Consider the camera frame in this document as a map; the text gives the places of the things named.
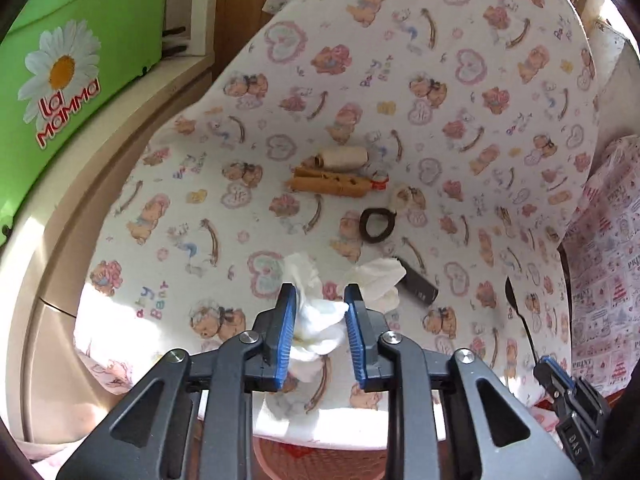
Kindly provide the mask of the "black plastic spoon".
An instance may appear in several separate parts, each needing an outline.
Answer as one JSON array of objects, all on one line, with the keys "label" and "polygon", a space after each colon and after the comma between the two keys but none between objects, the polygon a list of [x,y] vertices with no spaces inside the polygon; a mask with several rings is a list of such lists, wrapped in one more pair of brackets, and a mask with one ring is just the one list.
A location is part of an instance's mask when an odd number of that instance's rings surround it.
[{"label": "black plastic spoon", "polygon": [[539,361],[538,352],[536,351],[532,333],[530,332],[526,319],[524,318],[524,315],[521,314],[520,308],[518,307],[518,300],[516,300],[515,292],[510,278],[506,278],[506,282],[504,283],[504,293],[506,294],[506,301],[513,310],[514,314],[520,319],[522,323],[530,352],[532,352],[534,363],[537,364]]}]

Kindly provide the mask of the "white tissue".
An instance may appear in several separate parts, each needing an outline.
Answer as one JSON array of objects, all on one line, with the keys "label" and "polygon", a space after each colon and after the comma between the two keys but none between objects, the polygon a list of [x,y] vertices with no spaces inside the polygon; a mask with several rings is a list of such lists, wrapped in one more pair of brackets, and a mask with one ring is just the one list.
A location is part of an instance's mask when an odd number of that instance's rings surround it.
[{"label": "white tissue", "polygon": [[395,258],[378,258],[325,282],[304,252],[284,259],[283,278],[296,287],[294,338],[288,377],[277,393],[254,396],[258,436],[343,450],[386,445],[386,395],[366,393],[350,360],[344,287],[359,286],[366,306],[383,314],[399,306],[397,284],[406,275]]}]

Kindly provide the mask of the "cream thread spool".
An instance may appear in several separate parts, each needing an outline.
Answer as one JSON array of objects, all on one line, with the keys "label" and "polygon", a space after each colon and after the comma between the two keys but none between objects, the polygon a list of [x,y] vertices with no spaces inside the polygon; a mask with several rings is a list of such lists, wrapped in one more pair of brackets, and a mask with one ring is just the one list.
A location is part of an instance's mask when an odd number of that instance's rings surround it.
[{"label": "cream thread spool", "polygon": [[314,166],[329,171],[354,171],[366,166],[368,151],[362,146],[326,148],[314,156]]}]

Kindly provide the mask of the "green plastic storage box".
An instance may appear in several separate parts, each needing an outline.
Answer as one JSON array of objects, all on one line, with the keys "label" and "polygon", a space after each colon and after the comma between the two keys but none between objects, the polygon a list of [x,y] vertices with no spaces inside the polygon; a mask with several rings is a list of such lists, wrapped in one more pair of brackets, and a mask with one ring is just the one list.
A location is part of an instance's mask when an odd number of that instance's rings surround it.
[{"label": "green plastic storage box", "polygon": [[1,236],[81,125],[160,60],[165,0],[27,0],[1,40]]}]

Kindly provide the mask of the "pink plastic waste basket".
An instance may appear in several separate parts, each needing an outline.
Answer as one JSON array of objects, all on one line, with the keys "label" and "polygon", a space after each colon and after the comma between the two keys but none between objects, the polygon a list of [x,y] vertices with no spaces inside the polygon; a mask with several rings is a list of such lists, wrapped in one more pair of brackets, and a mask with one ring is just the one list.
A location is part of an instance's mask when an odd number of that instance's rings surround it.
[{"label": "pink plastic waste basket", "polygon": [[255,438],[259,468],[270,479],[383,479],[385,451],[308,448]]}]

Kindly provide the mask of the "red orange small clip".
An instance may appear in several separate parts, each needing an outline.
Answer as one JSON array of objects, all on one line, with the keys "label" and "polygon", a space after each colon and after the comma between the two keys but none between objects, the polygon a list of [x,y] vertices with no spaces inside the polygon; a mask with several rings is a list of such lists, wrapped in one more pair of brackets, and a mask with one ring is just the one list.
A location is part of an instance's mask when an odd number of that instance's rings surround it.
[{"label": "red orange small clip", "polygon": [[371,188],[375,191],[384,191],[387,188],[390,177],[384,172],[375,172],[370,177]]}]

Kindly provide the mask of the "bear-print chair cover cloth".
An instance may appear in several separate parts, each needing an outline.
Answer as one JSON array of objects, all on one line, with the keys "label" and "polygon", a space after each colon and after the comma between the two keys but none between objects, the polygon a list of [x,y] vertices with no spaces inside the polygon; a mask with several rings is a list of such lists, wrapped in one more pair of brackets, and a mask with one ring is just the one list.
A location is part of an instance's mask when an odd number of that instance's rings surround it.
[{"label": "bear-print chair cover cloth", "polygon": [[[152,136],[107,215],[74,343],[122,394],[173,348],[218,348],[269,309],[284,259],[325,282],[404,259],[437,289],[398,292],[388,326],[472,349],[526,405],[538,354],[570,365],[560,257],[598,136],[570,0],[288,0],[206,95]],[[294,192],[294,169],[362,146],[360,198]]]}]

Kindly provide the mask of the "wooden clothespin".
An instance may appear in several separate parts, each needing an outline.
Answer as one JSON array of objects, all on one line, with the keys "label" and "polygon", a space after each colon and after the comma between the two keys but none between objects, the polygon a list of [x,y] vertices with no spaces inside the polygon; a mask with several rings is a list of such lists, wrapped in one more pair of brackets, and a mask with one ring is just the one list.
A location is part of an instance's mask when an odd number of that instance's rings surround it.
[{"label": "wooden clothespin", "polygon": [[360,198],[373,190],[369,179],[356,174],[341,174],[302,166],[294,169],[286,186],[294,192],[307,192],[322,195]]}]

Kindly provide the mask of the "black rectangular small box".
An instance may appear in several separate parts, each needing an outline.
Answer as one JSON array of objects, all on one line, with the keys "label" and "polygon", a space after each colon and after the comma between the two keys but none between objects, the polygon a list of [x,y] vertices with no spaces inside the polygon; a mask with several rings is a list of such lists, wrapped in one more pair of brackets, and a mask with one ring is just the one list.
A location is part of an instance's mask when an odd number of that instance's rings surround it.
[{"label": "black rectangular small box", "polygon": [[408,290],[410,294],[422,302],[425,307],[434,304],[437,296],[438,289],[418,271],[414,270],[404,259],[396,257],[396,260],[400,263],[405,270],[404,277],[400,280],[400,284]]}]

